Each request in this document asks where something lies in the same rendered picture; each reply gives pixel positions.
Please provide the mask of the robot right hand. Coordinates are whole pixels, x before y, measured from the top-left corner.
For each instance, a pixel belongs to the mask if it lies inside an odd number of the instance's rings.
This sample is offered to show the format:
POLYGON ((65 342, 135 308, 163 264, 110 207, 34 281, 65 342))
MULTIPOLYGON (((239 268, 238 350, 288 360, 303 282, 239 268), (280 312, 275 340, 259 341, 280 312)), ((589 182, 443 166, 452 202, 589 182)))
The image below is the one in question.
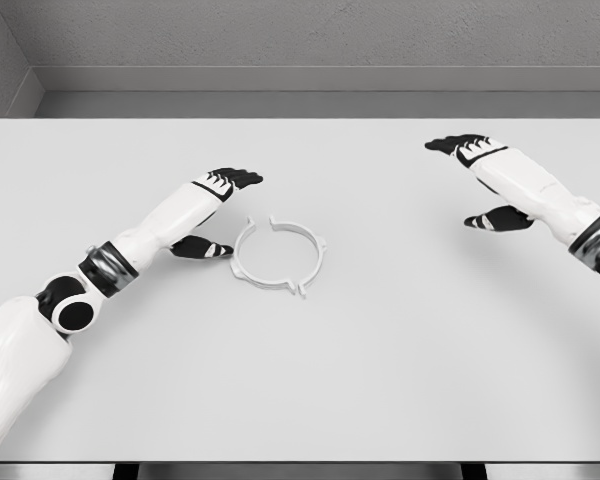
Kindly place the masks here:
POLYGON ((571 203, 574 195, 520 150, 480 134, 434 139, 425 148, 458 160, 479 183, 506 201, 504 206, 466 218, 465 226, 506 232, 527 229, 540 220, 563 242, 582 229, 571 203))

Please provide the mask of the white pipe clamp half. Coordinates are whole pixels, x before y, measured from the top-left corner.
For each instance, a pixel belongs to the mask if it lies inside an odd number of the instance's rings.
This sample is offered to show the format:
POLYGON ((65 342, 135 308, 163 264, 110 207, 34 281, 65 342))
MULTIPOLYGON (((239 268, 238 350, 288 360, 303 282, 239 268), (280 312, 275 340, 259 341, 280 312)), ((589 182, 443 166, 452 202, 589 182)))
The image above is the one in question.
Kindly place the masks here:
POLYGON ((324 264, 327 242, 322 236, 297 222, 276 220, 273 216, 270 216, 269 224, 273 231, 286 231, 304 237, 315 249, 316 263, 302 279, 282 279, 274 281, 269 286, 271 290, 287 290, 292 295, 299 295, 302 299, 306 299, 309 287, 317 279, 324 264))
POLYGON ((241 247, 244 241, 255 232, 257 225, 254 219, 251 216, 246 217, 246 226, 240 231, 238 234, 235 245, 234 252, 230 259, 230 267, 234 277, 238 280, 245 281, 250 285, 260 288, 263 290, 287 290, 292 295, 298 294, 297 285, 290 279, 282 279, 282 280, 266 280, 254 276, 251 274, 243 265, 240 252, 241 247))

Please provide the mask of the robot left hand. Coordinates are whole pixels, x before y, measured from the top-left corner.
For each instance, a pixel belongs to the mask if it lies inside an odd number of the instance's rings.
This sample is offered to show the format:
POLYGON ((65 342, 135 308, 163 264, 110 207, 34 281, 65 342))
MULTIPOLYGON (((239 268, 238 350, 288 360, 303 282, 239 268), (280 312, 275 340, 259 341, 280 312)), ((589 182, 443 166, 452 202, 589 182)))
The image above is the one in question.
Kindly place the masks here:
POLYGON ((192 259, 226 257, 233 248, 202 237, 189 235, 234 193, 259 184, 263 177, 245 169, 224 167, 212 170, 179 187, 140 224, 140 231, 169 248, 175 256, 192 259))

